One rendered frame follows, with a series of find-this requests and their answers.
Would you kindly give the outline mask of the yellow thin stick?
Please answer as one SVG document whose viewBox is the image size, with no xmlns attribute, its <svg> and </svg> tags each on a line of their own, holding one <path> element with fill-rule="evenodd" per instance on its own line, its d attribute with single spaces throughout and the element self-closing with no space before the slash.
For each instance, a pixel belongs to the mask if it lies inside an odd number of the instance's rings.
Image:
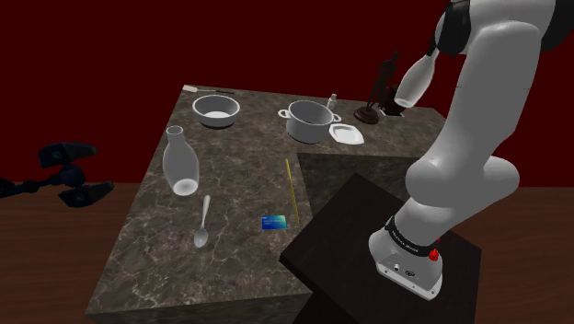
<svg viewBox="0 0 574 324">
<path fill-rule="evenodd" d="M 292 205 L 293 205 L 293 213 L 295 216 L 297 227 L 300 229 L 301 228 L 300 217 L 298 214 L 297 202 L 296 202 L 296 198 L 294 195 L 293 177 L 292 177 L 292 172 L 291 172 L 290 163 L 289 163 L 288 158 L 285 158 L 285 166 L 286 166 L 286 170 L 287 170 L 287 174 L 288 174 L 288 180 L 290 182 L 290 194 L 291 194 L 291 200 L 292 200 Z"/>
</svg>

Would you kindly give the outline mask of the blue card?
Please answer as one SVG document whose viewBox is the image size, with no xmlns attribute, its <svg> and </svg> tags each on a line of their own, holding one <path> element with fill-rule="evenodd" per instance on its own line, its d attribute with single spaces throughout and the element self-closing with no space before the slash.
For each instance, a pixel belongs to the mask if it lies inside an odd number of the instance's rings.
<svg viewBox="0 0 574 324">
<path fill-rule="evenodd" d="M 286 229 L 287 222 L 284 215 L 262 215 L 261 228 L 263 230 Z"/>
</svg>

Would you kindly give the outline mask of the white small dish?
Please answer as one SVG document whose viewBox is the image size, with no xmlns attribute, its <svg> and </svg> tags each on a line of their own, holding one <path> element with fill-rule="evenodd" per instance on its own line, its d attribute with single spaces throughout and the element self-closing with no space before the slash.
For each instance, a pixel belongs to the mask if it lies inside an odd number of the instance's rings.
<svg viewBox="0 0 574 324">
<path fill-rule="evenodd" d="M 345 145 L 362 145 L 364 143 L 362 133 L 353 125 L 333 123 L 330 125 L 329 134 L 336 142 Z"/>
</svg>

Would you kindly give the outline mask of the grey round bowl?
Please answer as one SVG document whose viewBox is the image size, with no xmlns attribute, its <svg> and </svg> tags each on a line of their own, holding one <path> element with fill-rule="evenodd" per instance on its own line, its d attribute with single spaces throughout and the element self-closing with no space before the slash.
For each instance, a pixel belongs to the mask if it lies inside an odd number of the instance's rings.
<svg viewBox="0 0 574 324">
<path fill-rule="evenodd" d="M 195 99 L 192 109 L 202 125 L 222 129 L 236 122 L 240 104 L 227 96 L 207 95 Z"/>
</svg>

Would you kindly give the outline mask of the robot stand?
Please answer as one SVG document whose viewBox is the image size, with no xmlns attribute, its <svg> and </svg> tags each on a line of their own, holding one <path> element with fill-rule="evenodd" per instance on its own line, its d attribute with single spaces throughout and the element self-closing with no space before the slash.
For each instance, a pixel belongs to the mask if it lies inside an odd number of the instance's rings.
<svg viewBox="0 0 574 324">
<path fill-rule="evenodd" d="M 312 295 L 293 324 L 475 324 L 481 250 L 441 237 L 443 282 L 431 301 L 384 278 L 368 250 L 402 201 L 354 174 L 281 253 Z"/>
</svg>

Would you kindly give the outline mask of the clear glass carafe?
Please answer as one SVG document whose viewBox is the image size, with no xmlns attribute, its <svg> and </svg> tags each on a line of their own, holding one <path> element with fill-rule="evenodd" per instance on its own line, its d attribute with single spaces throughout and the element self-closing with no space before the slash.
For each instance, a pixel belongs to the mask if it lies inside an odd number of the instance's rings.
<svg viewBox="0 0 574 324">
<path fill-rule="evenodd" d="M 166 128 L 168 144 L 163 154 L 163 170 L 171 190 L 178 196 L 189 196 L 199 187 L 199 160 L 186 142 L 183 128 Z"/>
</svg>

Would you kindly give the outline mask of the silver spoon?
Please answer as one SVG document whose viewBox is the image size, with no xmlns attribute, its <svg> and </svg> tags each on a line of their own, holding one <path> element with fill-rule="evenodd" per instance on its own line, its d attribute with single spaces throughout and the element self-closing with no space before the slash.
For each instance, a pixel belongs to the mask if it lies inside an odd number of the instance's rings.
<svg viewBox="0 0 574 324">
<path fill-rule="evenodd" d="M 193 241 L 196 248 L 203 247 L 209 238 L 209 233 L 205 228 L 206 216 L 209 211 L 211 202 L 211 196 L 205 195 L 202 203 L 202 213 L 201 213 L 201 227 L 195 232 Z"/>
</svg>

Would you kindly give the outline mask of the dark human figure statue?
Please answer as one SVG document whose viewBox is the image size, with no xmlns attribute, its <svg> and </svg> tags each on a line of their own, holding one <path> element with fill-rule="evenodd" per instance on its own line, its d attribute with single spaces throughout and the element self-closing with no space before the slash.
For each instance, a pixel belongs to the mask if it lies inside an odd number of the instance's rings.
<svg viewBox="0 0 574 324">
<path fill-rule="evenodd" d="M 367 104 L 360 107 L 353 112 L 353 116 L 360 122 L 366 124 L 376 124 L 379 122 L 378 113 L 373 109 L 376 103 L 382 104 L 387 95 L 386 87 L 392 81 L 395 70 L 396 61 L 400 56 L 400 51 L 394 51 L 392 57 L 381 63 L 377 70 L 377 77 L 373 83 L 371 95 L 368 97 Z"/>
</svg>

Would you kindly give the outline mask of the white bottle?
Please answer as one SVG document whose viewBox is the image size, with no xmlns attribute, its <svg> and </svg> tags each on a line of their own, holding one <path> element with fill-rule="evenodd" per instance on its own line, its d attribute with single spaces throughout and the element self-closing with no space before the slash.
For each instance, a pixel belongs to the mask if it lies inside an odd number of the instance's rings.
<svg viewBox="0 0 574 324">
<path fill-rule="evenodd" d="M 404 74 L 397 88 L 394 101 L 403 108 L 413 108 L 431 84 L 435 71 L 435 61 L 440 51 L 435 49 L 425 54 Z"/>
</svg>

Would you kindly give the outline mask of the dark blue spotlight lamp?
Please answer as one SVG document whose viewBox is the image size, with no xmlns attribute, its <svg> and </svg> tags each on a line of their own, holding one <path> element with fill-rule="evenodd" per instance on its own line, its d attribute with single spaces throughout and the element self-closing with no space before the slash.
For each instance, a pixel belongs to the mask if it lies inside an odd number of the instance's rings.
<svg viewBox="0 0 574 324">
<path fill-rule="evenodd" d="M 58 194 L 66 206 L 83 208 L 100 201 L 114 189 L 112 181 L 94 185 L 85 185 L 84 171 L 73 162 L 77 159 L 95 156 L 98 153 L 93 145 L 81 143 L 60 142 L 44 146 L 38 153 L 40 166 L 50 168 L 60 166 L 58 173 L 43 180 L 25 180 L 16 185 L 12 181 L 0 178 L 0 198 L 15 196 L 22 193 L 35 193 L 39 188 L 64 185 L 69 190 Z"/>
</svg>

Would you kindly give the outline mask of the black handled spatula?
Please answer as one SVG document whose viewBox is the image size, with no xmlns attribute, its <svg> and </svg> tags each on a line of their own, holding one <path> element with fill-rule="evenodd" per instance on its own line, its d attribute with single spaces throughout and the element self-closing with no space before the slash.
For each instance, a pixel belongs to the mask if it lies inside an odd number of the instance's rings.
<svg viewBox="0 0 574 324">
<path fill-rule="evenodd" d="M 234 95 L 235 92 L 232 91 L 225 91 L 225 90 L 220 90 L 220 89 L 204 89 L 204 88 L 197 88 L 195 86 L 191 86 L 191 85 L 184 85 L 182 90 L 184 91 L 188 91 L 191 93 L 198 93 L 198 92 L 214 92 L 214 93 L 222 93 L 222 94 L 228 94 L 228 95 Z"/>
</svg>

